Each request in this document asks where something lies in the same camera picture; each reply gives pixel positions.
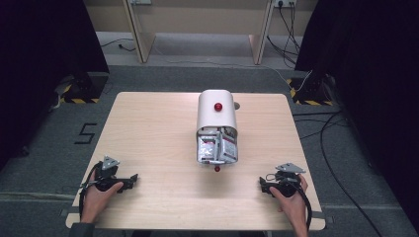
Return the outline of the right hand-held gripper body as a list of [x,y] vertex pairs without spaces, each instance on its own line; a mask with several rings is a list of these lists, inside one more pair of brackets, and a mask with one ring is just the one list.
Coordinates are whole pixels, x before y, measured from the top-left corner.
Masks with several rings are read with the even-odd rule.
[[275,182],[271,187],[278,189],[286,198],[302,192],[301,179],[298,176],[305,173],[302,168],[293,163],[286,163],[278,165],[276,169]]

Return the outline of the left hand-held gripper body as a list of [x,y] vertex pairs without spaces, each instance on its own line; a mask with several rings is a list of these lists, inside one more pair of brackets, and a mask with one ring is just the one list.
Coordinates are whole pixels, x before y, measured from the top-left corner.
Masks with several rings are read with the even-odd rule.
[[105,156],[99,161],[89,173],[88,185],[95,185],[99,191],[107,191],[114,184],[123,182],[128,184],[128,179],[119,179],[116,177],[120,162],[110,156]]

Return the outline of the person's left hand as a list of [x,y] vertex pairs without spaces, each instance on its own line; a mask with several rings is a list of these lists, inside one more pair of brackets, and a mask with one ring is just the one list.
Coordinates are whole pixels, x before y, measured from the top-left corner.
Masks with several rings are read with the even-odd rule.
[[94,223],[99,214],[106,208],[111,197],[123,186],[123,182],[118,182],[105,192],[99,191],[95,185],[89,187],[83,199],[80,221],[82,223]]

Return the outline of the person's right hand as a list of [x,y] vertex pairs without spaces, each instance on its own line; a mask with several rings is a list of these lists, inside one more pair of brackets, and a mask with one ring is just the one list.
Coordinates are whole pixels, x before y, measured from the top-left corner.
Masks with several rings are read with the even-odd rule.
[[283,212],[294,229],[306,230],[306,207],[302,196],[295,193],[285,197],[278,189],[270,187],[270,192],[278,200],[278,212]]

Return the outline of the silver packet with red label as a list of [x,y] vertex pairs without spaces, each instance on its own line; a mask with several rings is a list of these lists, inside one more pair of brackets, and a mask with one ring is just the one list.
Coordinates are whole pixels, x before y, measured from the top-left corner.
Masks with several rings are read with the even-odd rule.
[[237,161],[237,147],[233,140],[223,137],[220,142],[220,159],[226,163]]
[[216,136],[199,135],[197,138],[197,160],[201,163],[216,159]]

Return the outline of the white box with red knobs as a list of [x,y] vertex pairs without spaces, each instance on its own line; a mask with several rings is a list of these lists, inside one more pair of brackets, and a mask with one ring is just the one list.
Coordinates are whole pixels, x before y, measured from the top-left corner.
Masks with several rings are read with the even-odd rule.
[[199,95],[196,140],[199,135],[215,135],[216,159],[204,163],[197,161],[203,165],[212,165],[216,172],[219,172],[222,166],[234,164],[220,159],[220,142],[223,137],[233,140],[236,147],[238,144],[236,110],[233,103],[233,95],[227,90],[205,90]]

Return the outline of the stand base with striped tape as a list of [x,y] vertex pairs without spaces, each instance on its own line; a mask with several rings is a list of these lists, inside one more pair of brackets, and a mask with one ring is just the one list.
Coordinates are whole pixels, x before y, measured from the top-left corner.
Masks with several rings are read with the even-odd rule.
[[107,72],[88,72],[82,79],[69,75],[56,88],[58,101],[67,104],[97,104],[108,79]]
[[308,76],[287,80],[293,102],[298,105],[332,106],[333,100],[322,80],[311,80]]

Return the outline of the black curtain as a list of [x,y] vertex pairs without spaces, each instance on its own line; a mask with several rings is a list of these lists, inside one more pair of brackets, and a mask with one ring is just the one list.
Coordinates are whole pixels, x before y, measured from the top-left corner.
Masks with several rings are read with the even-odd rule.
[[318,0],[296,67],[334,77],[369,161],[419,231],[419,0]]
[[0,170],[25,145],[66,76],[108,65],[83,0],[0,0]]

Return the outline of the light wooden desk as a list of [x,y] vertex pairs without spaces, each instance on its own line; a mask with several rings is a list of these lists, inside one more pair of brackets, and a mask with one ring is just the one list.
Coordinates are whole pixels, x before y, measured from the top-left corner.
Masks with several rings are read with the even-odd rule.
[[132,5],[123,0],[136,52],[148,60],[158,34],[245,35],[253,61],[262,62],[274,0],[152,0]]

